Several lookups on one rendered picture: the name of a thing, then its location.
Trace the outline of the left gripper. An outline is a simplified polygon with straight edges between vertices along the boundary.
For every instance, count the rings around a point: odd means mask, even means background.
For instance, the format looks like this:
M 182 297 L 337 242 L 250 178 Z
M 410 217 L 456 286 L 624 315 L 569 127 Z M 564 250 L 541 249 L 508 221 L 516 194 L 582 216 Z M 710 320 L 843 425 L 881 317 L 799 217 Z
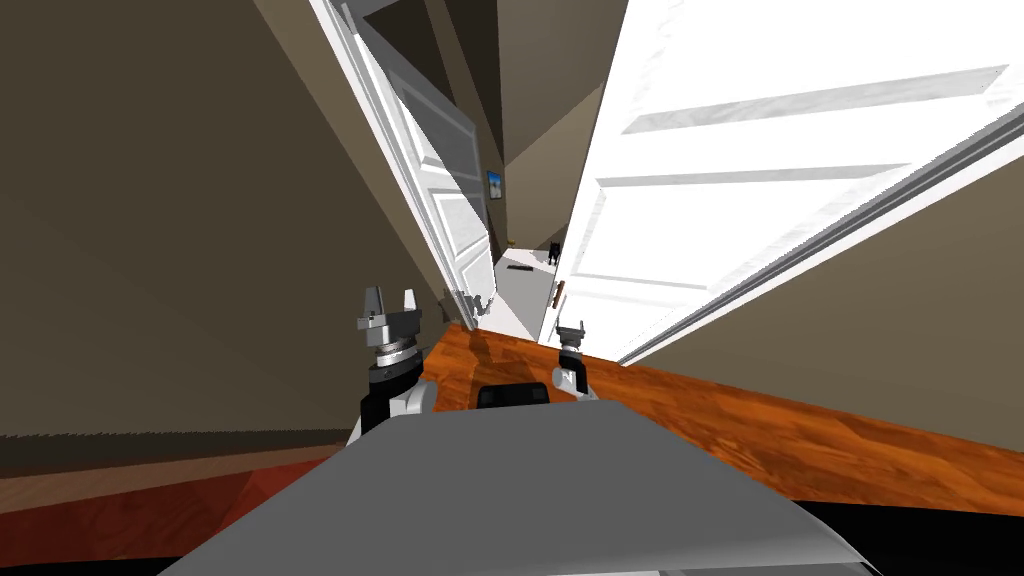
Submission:
M 357 328 L 365 331 L 366 344 L 380 347 L 401 339 L 415 338 L 420 332 L 422 312 L 413 289 L 403 293 L 403 311 L 383 314 L 383 297 L 379 286 L 366 289 L 362 318 Z

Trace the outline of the narrow white panelled door leaf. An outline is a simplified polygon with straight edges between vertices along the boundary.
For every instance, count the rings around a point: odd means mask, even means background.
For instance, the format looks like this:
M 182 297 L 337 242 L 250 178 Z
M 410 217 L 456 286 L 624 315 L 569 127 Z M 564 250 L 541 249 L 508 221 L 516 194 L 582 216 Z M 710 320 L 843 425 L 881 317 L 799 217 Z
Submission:
M 411 178 L 411 202 L 464 323 L 474 330 L 482 316 L 470 318 L 456 292 L 496 294 L 475 126 L 362 17 L 349 20 Z

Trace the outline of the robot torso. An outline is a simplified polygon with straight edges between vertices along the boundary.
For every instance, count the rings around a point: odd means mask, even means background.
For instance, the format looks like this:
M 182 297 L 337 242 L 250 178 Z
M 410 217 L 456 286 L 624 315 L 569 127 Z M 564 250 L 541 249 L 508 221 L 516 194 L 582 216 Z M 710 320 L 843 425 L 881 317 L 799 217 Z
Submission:
M 880 576 L 611 400 L 390 419 L 160 576 Z

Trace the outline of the large white panelled door leaf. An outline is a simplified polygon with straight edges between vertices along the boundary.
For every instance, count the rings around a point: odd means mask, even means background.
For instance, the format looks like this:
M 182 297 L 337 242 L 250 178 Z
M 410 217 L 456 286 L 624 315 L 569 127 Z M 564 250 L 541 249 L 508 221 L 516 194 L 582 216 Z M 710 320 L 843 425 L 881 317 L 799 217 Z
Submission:
M 629 364 L 1024 120 L 1024 0 L 629 0 L 537 340 Z

